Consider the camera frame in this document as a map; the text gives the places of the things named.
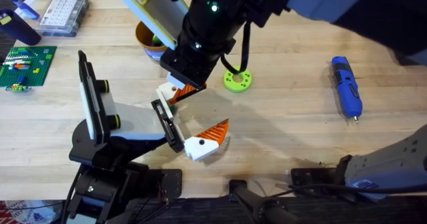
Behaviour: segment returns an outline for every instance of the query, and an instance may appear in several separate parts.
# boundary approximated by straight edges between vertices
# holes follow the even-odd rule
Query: cable
[[[141,214],[142,210],[144,209],[145,205],[147,205],[147,203],[152,200],[153,197],[147,199],[147,201],[142,205],[142,207],[139,209],[138,214],[135,216],[135,218],[133,219],[132,223],[136,222],[136,219],[139,217],[139,214]]]
[[[346,187],[346,186],[333,185],[333,184],[313,184],[313,185],[304,185],[301,187],[294,187],[290,185],[290,188],[293,188],[293,189],[289,191],[277,193],[275,195],[272,195],[271,197],[279,197],[282,195],[293,193],[294,191],[298,191],[301,189],[314,189],[314,188],[327,188],[327,189],[345,191],[350,193],[377,193],[377,194],[415,193],[415,192],[427,191],[427,184],[417,185],[412,187],[376,188],[376,189],[363,189],[363,188]]]
[[[169,205],[164,205],[161,206],[159,208],[157,208],[156,210],[152,211],[150,214],[146,215],[140,222],[139,224],[145,223],[146,221],[149,221],[152,218],[156,218],[160,213],[160,211],[163,211],[166,207],[173,205],[175,203],[169,204]]]
[[[59,204],[62,204],[62,202],[60,202],[60,203],[55,203],[55,204],[50,204],[50,205],[44,205],[44,206],[40,206],[40,207],[0,208],[0,211],[19,211],[19,210],[28,210],[28,209],[38,209],[38,208],[44,208],[44,207],[51,207],[51,206],[59,205]]]
[[[243,28],[243,42],[242,42],[242,60],[240,61],[239,70],[234,69],[233,66],[227,61],[224,54],[221,55],[221,62],[224,64],[224,67],[234,75],[239,75],[240,73],[246,71],[248,68],[249,61],[249,42],[251,39],[251,21],[246,21],[246,24]]]
[[[80,164],[79,170],[77,170],[77,173],[75,174],[73,183],[71,184],[71,186],[69,188],[67,199],[65,200],[64,208],[63,208],[62,214],[61,214],[61,224],[65,224],[65,216],[66,216],[65,213],[67,212],[69,201],[71,199],[71,196],[73,195],[75,184],[77,183],[77,180],[79,179],[83,170],[84,170],[84,166],[83,166],[83,164]]]

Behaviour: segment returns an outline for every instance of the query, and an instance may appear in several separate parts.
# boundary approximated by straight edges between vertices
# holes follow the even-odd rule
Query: orange cup
[[[139,41],[139,44],[144,48],[145,53],[158,63],[167,47],[165,45],[160,47],[151,46],[151,40],[153,39],[154,34],[144,25],[144,23],[142,23],[142,21],[140,21],[136,26],[135,36]]]

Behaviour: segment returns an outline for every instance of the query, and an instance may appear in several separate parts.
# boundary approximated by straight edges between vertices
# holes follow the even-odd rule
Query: clear plastic organizer
[[[35,30],[44,36],[75,37],[89,0],[51,0]]]

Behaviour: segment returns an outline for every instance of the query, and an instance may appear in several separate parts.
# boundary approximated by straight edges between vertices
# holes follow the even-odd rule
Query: green ring
[[[226,86],[226,88],[235,93],[241,93],[248,90],[248,88],[252,84],[252,74],[248,70],[246,70],[240,73],[239,76],[242,78],[242,81],[239,83],[235,82],[233,80],[233,73],[227,70],[223,77],[224,85]]]

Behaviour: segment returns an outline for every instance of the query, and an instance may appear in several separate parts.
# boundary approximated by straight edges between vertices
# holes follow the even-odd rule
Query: blue marker
[[[356,124],[359,124],[359,116],[361,116],[363,108],[352,68],[345,57],[332,58],[332,67],[334,68],[336,88],[340,96],[342,111],[344,115],[353,118]]]
[[[26,16],[28,16],[29,18],[31,18],[32,20],[37,20],[40,15],[34,11],[30,6],[28,6],[26,3],[24,3],[21,0],[11,0],[14,2],[14,4],[20,8],[20,10],[22,10],[22,12],[24,12],[24,14],[26,14]]]

